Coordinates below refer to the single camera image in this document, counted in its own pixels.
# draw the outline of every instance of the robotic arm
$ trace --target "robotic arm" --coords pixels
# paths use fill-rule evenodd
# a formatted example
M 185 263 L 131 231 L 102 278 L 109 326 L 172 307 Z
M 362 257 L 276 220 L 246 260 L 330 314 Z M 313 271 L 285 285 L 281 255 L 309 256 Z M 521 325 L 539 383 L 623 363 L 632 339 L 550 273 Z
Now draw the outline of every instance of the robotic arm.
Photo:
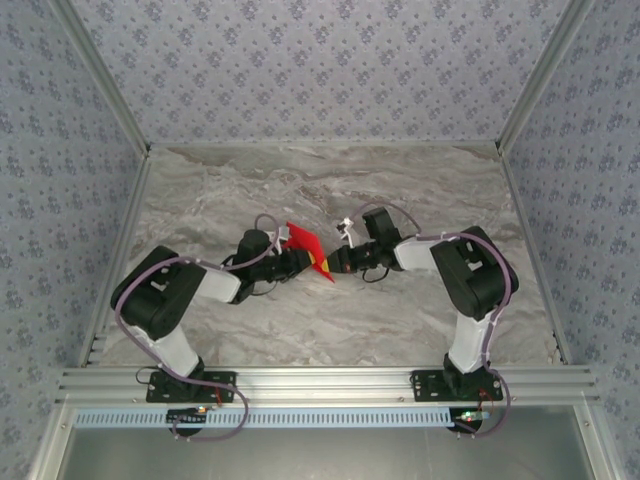
M 433 241 L 416 236 L 403 238 L 384 208 L 366 212 L 363 219 L 371 241 L 354 246 L 349 235 L 353 223 L 345 219 L 338 230 L 350 242 L 329 255 L 329 270 L 353 273 L 382 265 L 393 271 L 438 271 L 458 310 L 455 338 L 444 359 L 443 381 L 451 398 L 477 398 L 478 386 L 487 382 L 492 385 L 495 378 L 483 368 L 483 345 L 490 333 L 490 316 L 505 295 L 505 276 L 494 257 L 499 252 L 480 227 L 471 227 L 463 233 L 486 242 L 492 247 L 491 253 L 479 243 L 461 237 Z M 312 264 L 306 250 L 283 249 L 279 244 L 271 254 L 251 262 L 273 245 L 266 232 L 252 229 L 245 232 L 236 253 L 224 262 L 246 265 L 233 272 L 206 268 L 197 262 L 173 263 L 159 269 L 127 297 L 121 309 L 122 318 L 137 340 L 163 365 L 183 377 L 202 380 L 206 375 L 204 363 L 189 345 L 180 320 L 194 297 L 239 304 L 253 293 L 256 282 L 284 282 Z M 175 257 L 178 254 L 166 247 L 154 249 L 118 285 L 111 299 L 112 308 L 144 272 Z M 504 257 L 500 257 L 507 265 L 513 293 L 518 289 L 518 278 Z M 163 372 L 157 374 L 166 377 L 163 380 L 168 396 L 156 395 L 156 401 L 188 402 L 200 398 L 201 386 L 181 382 Z
M 477 241 L 454 237 L 448 240 L 402 238 L 385 208 L 362 215 L 372 241 L 344 245 L 328 257 L 329 270 L 336 273 L 366 271 L 381 265 L 394 271 L 439 272 L 449 298 L 458 310 L 456 333 L 444 359 L 444 382 L 455 398 L 477 396 L 478 388 L 493 384 L 494 377 L 483 368 L 483 344 L 490 334 L 490 318 L 505 295 L 505 276 L 497 258 Z M 351 239 L 353 223 L 338 225 L 343 237 Z M 518 290 L 518 277 L 482 228 L 464 230 L 484 241 L 507 266 L 511 293 Z
M 281 228 L 279 238 L 286 238 Z M 284 282 L 311 265 L 306 250 L 282 248 L 276 243 L 272 255 L 260 261 L 251 261 L 268 250 L 272 240 L 268 233 L 247 230 L 238 244 L 235 254 L 224 262 L 231 265 L 247 265 L 230 271 L 206 268 L 196 263 L 173 263 L 152 273 L 127 297 L 121 308 L 121 316 L 129 330 L 141 341 L 162 365 L 182 377 L 206 380 L 204 363 L 189 345 L 180 321 L 194 298 L 206 297 L 222 303 L 239 304 L 254 290 L 256 282 Z M 115 289 L 111 307 L 115 310 L 125 290 L 153 266 L 178 254 L 167 247 L 156 247 Z M 203 388 L 181 382 L 164 371 L 153 374 L 158 387 L 147 396 L 147 401 L 187 402 L 202 398 Z

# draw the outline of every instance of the white arm segment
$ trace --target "white arm segment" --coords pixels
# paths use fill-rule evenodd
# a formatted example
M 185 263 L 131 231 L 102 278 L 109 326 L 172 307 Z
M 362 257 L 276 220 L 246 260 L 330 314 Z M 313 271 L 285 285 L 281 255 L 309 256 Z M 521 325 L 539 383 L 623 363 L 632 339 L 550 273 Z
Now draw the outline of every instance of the white arm segment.
M 223 270 L 207 268 L 207 273 L 200 282 L 200 286 L 194 295 L 212 298 L 223 303 L 230 303 L 240 289 L 240 279 Z
M 220 302 L 231 302 L 240 288 L 240 279 L 229 272 L 207 269 L 194 298 L 197 295 L 213 298 Z M 138 327 L 129 327 L 138 340 L 144 342 L 155 353 L 162 364 L 174 372 L 188 377 L 198 365 L 198 354 L 191 348 L 187 337 L 178 325 L 169 335 L 151 340 L 147 333 Z
M 276 237 L 276 232 L 267 232 L 269 235 L 269 240 L 273 242 L 273 239 Z M 282 244 L 289 240 L 289 227 L 283 225 L 278 228 L 278 243 L 276 243 L 276 250 L 278 251 L 278 255 L 282 255 Z
M 482 342 L 489 328 L 491 313 L 480 320 L 458 312 L 456 335 L 449 349 L 449 360 L 461 373 L 471 373 L 482 367 Z
M 437 271 L 436 262 L 433 260 L 430 248 L 440 243 L 426 240 L 418 240 L 409 237 L 400 242 L 393 253 L 403 270 L 434 270 Z
M 198 365 L 198 354 L 193 351 L 184 335 L 182 327 L 178 325 L 173 331 L 155 342 L 149 338 L 144 330 L 129 327 L 138 340 L 144 342 L 158 357 L 162 364 L 174 372 L 188 377 Z

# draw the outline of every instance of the wall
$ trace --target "wall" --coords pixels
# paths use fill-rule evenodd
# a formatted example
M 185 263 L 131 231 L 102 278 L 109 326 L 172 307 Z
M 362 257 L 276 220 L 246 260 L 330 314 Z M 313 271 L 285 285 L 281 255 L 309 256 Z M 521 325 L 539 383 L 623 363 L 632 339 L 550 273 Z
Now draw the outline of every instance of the wall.
M 74 0 L 148 141 L 492 140 L 566 0 Z
M 572 355 L 640 478 L 640 5 L 598 0 L 509 154 Z
M 137 156 L 45 0 L 0 2 L 0 478 L 73 366 Z

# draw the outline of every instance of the marble surface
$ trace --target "marble surface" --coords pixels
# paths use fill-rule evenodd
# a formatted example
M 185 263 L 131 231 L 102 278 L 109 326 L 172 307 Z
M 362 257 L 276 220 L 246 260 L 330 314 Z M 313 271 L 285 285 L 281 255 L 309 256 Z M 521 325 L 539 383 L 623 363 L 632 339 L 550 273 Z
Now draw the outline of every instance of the marble surface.
M 153 149 L 150 161 L 129 269 L 158 244 L 222 261 L 263 211 L 316 232 L 328 253 L 341 245 L 338 220 L 364 202 L 389 200 L 409 210 L 426 233 L 482 226 L 521 285 L 501 318 L 492 360 L 557 361 L 493 148 L 189 146 Z M 412 232 L 409 222 L 396 212 L 392 216 L 403 234 Z M 365 237 L 361 222 L 356 229 Z M 355 275 L 336 275 L 333 284 L 308 270 L 241 305 L 196 298 L 182 325 L 208 365 L 397 366 L 440 364 L 455 321 L 456 310 L 435 273 L 391 272 L 369 285 Z M 102 364 L 148 360 L 114 323 Z

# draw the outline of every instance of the aluminum frame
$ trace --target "aluminum frame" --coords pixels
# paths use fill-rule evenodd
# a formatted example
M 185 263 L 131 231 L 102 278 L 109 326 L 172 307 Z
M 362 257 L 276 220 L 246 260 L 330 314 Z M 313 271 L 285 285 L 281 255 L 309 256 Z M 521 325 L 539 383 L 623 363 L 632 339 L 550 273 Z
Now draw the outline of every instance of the aluminum frame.
M 498 137 L 501 154 L 509 153 L 513 147 L 594 3 L 595 0 L 570 0 L 567 4 L 502 127 Z
M 76 47 L 80 58 L 82 58 L 131 145 L 139 154 L 145 154 L 148 148 L 142 130 L 77 10 L 70 0 L 49 0 L 49 5 L 69 36 L 69 40 Z
M 252 408 L 398 408 L 474 406 L 473 402 L 416 403 L 409 376 L 416 369 L 441 367 L 224 367 L 238 372 L 238 387 Z M 514 408 L 571 405 L 597 480 L 623 479 L 621 466 L 609 457 L 611 439 L 601 435 L 600 397 L 593 374 L 584 366 L 497 366 L 509 383 Z M 83 409 L 155 411 L 162 404 L 145 403 L 146 386 L 135 380 L 137 368 L 74 368 L 64 371 L 56 406 L 34 462 L 31 480 L 56 478 Z M 146 381 L 150 372 L 140 372 Z M 171 405 L 172 408 L 190 404 Z M 239 412 L 241 402 L 225 405 Z
M 486 147 L 479 142 L 478 146 Z M 511 191 L 518 218 L 524 230 L 527 249 L 536 278 L 550 316 L 558 348 L 565 363 L 571 355 L 562 325 L 551 300 L 542 264 L 526 220 L 513 174 L 508 162 L 500 155 L 505 181 Z M 34 461 L 30 479 L 56 478 L 73 430 L 73 421 L 85 408 L 157 409 L 159 404 L 146 404 L 146 387 L 135 381 L 137 368 L 99 367 L 108 324 L 109 293 L 122 277 L 135 226 L 146 192 L 150 162 L 145 157 L 136 176 L 116 240 L 112 261 L 103 283 L 91 319 L 90 331 L 82 349 L 83 368 L 64 371 L 55 397 L 55 408 Z M 218 367 L 238 372 L 238 387 L 249 397 L 252 407 L 269 408 L 332 408 L 332 407 L 418 407 L 413 400 L 409 375 L 417 369 L 441 367 Z M 624 480 L 625 474 L 615 451 L 613 437 L 604 419 L 602 402 L 589 367 L 561 366 L 497 366 L 512 391 L 513 407 L 571 405 L 574 407 L 594 475 L 597 480 Z M 141 372 L 146 380 L 149 372 Z M 464 402 L 437 402 L 440 407 L 473 406 Z M 237 401 L 225 406 L 239 410 Z

